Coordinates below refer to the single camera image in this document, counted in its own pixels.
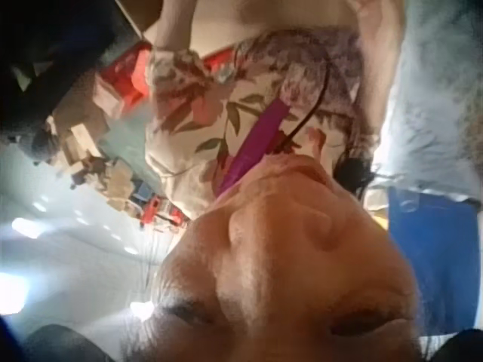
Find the light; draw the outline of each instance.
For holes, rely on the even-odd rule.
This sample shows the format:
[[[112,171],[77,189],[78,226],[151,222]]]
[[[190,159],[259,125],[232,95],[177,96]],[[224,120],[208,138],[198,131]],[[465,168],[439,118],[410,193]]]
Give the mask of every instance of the light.
[[[132,302],[129,308],[131,308],[132,314],[141,319],[142,322],[150,319],[154,312],[154,304],[152,302]]]
[[[133,255],[137,255],[137,254],[139,254],[139,253],[137,252],[137,250],[136,250],[136,249],[134,249],[133,247],[125,247],[125,248],[124,248],[124,250],[125,250],[125,252],[126,252],[126,253],[130,253],[130,254],[133,254]]]
[[[38,211],[41,211],[43,213],[47,211],[47,208],[39,202],[34,202],[32,205]]]
[[[82,219],[81,217],[78,217],[76,220],[79,223],[81,223],[82,225],[89,225],[89,223],[87,221],[85,221],[84,219]]]
[[[0,314],[15,314],[22,310],[29,285],[22,277],[0,273]]]
[[[12,229],[28,238],[36,239],[46,230],[46,226],[40,222],[17,217],[12,221]]]

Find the pink strap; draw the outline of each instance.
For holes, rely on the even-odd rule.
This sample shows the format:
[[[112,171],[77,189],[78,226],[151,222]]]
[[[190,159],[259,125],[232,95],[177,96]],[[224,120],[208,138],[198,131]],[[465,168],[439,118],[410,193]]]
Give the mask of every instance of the pink strap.
[[[217,196],[235,185],[253,166],[262,160],[289,110],[290,106],[287,106],[279,98],[270,103],[258,118],[257,123],[251,128],[233,159],[231,167],[218,189]]]

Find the floral fabric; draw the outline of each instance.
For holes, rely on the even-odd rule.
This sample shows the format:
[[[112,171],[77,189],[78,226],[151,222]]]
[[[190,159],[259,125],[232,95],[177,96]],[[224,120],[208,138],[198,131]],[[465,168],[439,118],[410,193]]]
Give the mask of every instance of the floral fabric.
[[[365,155],[366,125],[353,106],[361,79],[357,36],[345,29],[270,32],[238,44],[212,72],[192,51],[155,49],[147,77],[155,119],[146,129],[146,161],[165,193],[196,218],[214,193],[263,110],[279,97],[291,111],[273,137],[272,152],[315,105],[283,152],[311,155],[330,173],[350,145]]]

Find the blue fabric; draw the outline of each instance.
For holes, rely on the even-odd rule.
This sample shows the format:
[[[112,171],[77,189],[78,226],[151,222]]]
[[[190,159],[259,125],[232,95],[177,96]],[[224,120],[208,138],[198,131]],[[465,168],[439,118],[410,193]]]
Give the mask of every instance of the blue fabric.
[[[408,213],[391,188],[389,231],[416,274],[423,335],[473,328],[481,268],[476,208],[420,194],[419,207]]]

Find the floral dress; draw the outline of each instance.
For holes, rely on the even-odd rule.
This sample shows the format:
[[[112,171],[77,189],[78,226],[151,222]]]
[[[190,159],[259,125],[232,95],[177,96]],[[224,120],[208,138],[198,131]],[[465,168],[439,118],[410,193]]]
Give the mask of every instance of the floral dress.
[[[146,162],[167,197],[189,218],[201,215],[245,137],[278,97],[291,107],[266,153],[310,155],[332,173],[342,157],[369,158],[371,135],[358,116],[361,81],[358,36],[348,29],[275,31],[203,62],[189,50],[153,49],[147,69],[155,118],[146,128]]]

